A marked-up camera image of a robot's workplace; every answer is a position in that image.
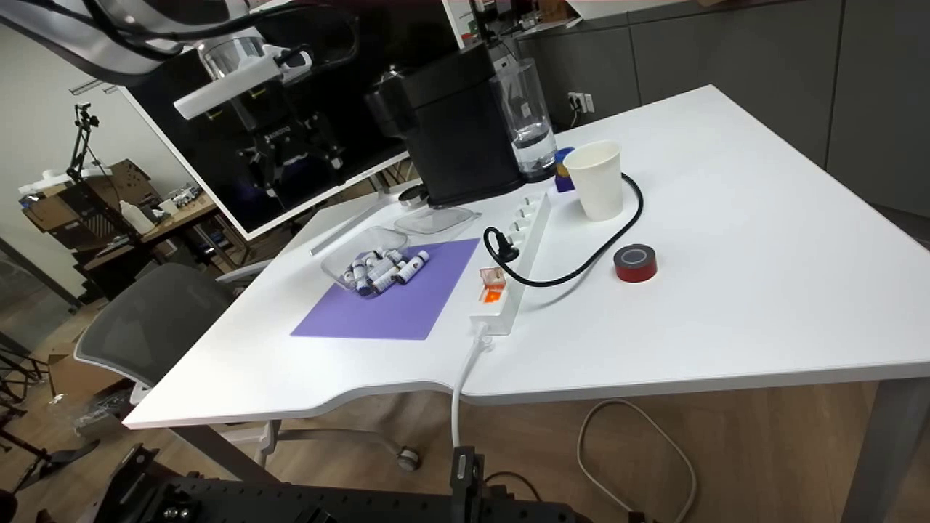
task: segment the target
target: wall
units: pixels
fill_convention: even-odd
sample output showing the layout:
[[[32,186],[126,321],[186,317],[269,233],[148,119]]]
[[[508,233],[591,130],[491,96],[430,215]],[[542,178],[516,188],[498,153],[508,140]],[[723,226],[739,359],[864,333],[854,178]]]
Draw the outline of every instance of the wall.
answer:
[[[19,202],[19,186],[39,180],[43,167],[67,167],[77,140],[74,103],[90,101],[103,119],[94,134],[94,151],[103,163],[133,159],[152,173],[161,195],[192,182],[192,178],[119,90],[70,96],[88,74],[7,25],[0,25],[0,61],[0,239],[78,295],[86,279],[74,269],[74,255],[39,233]]]

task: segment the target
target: power strip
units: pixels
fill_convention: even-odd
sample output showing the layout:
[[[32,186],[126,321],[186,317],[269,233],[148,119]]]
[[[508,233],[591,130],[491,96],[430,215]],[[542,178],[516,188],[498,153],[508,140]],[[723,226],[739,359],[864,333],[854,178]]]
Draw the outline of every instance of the power strip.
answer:
[[[549,195],[529,195],[519,202],[516,215],[503,220],[505,239],[521,250],[521,255],[508,265],[519,273],[529,273],[535,252],[542,246],[546,220],[549,220]],[[481,265],[481,295],[473,305],[471,320],[487,324],[488,337],[505,337],[516,329],[521,298],[524,298],[524,284],[505,276],[498,260],[482,250],[482,265]]]

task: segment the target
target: paper cup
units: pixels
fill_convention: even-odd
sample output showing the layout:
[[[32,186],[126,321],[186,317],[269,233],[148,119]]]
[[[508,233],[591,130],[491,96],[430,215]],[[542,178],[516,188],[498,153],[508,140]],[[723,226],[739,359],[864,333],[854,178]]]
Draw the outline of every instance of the paper cup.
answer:
[[[591,220],[607,220],[622,208],[622,173],[619,173],[619,146],[591,141],[578,146],[568,159],[582,208]]]

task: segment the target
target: purple paper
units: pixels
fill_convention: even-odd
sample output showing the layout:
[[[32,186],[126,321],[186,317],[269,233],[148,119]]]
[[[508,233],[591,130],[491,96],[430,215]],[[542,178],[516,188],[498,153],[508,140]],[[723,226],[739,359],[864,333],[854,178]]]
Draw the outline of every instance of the purple paper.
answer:
[[[427,268],[411,284],[392,284],[376,298],[331,284],[293,337],[427,339],[473,246],[473,239],[411,246],[430,252]]]

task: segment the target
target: wire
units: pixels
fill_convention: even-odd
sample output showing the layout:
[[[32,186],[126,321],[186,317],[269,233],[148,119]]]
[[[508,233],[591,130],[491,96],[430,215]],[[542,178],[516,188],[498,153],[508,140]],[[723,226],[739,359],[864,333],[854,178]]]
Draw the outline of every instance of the wire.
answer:
[[[596,475],[588,471],[588,464],[585,464],[585,438],[588,438],[591,422],[593,422],[603,410],[616,407],[616,404],[635,410],[649,427],[654,427],[654,430],[668,441],[668,448],[678,454],[678,459],[687,464],[693,488],[690,488],[690,496],[687,496],[684,509],[678,510],[675,523],[690,519],[690,510],[696,509],[697,488],[702,488],[696,461],[693,461],[690,454],[687,454],[641,404],[635,404],[635,400],[603,400],[603,404],[596,404],[596,407],[585,416],[585,422],[582,422],[582,427],[578,427],[578,441],[577,441],[578,471],[588,475],[591,486],[596,486],[596,488],[600,488],[607,499],[614,499],[622,510],[636,510],[629,499],[622,499],[622,496],[619,496],[616,490],[610,490],[603,480],[596,480]]]
[[[519,480],[527,486],[527,490],[532,494],[535,502],[545,502],[542,490],[524,475],[524,474],[516,474],[516,471],[498,471],[491,475],[482,480],[482,488],[488,488],[495,480]]]
[[[306,11],[306,9],[322,9],[322,11],[334,11],[341,15],[353,34],[357,34],[357,18],[343,11],[343,9],[334,9],[328,3],[317,3],[317,0],[290,0],[286,6],[273,6],[273,9],[264,9],[264,11],[251,11],[244,18],[237,18],[237,21],[226,21],[226,24],[216,24],[216,25],[208,25],[208,29],[192,29],[192,32],[152,32],[152,29],[142,29],[142,25],[119,25],[126,34],[138,34],[138,37],[164,37],[164,41],[200,41],[200,37],[218,37],[218,34],[231,34],[231,32],[238,32],[238,29],[247,29],[247,25],[256,25],[260,21],[264,18],[276,18],[276,15],[290,15],[290,11]]]
[[[478,356],[482,355],[487,346],[488,346],[488,321],[482,321],[482,324],[478,329],[478,337],[473,337],[469,362],[466,362],[466,368],[462,368],[462,378],[460,378],[460,384],[456,384],[456,390],[455,390],[455,398],[450,398],[450,407],[449,407],[449,410],[450,410],[449,422],[450,422],[450,441],[455,441],[455,448],[462,443],[462,387],[466,387],[466,380],[469,380],[469,375],[471,375],[471,368],[473,368],[473,362],[478,362]]]
[[[498,226],[488,226],[488,228],[482,233],[482,244],[487,244],[488,255],[503,268],[503,273],[508,273],[513,279],[519,279],[519,282],[527,284],[527,287],[559,287],[559,284],[565,284],[565,282],[578,279],[585,269],[591,269],[591,268],[610,250],[610,244],[616,244],[616,240],[619,240],[629,228],[635,228],[635,223],[642,217],[642,208],[646,208],[642,188],[641,188],[636,180],[629,178],[629,173],[622,173],[622,180],[626,180],[626,182],[635,188],[635,195],[636,195],[636,212],[635,212],[635,217],[632,217],[626,226],[619,226],[619,233],[614,233],[614,234],[610,234],[582,268],[577,268],[574,273],[559,276],[559,279],[527,279],[527,276],[521,276],[521,273],[513,269],[508,260],[503,257],[503,250],[508,250],[508,240],[505,240],[505,234],[503,234]]]

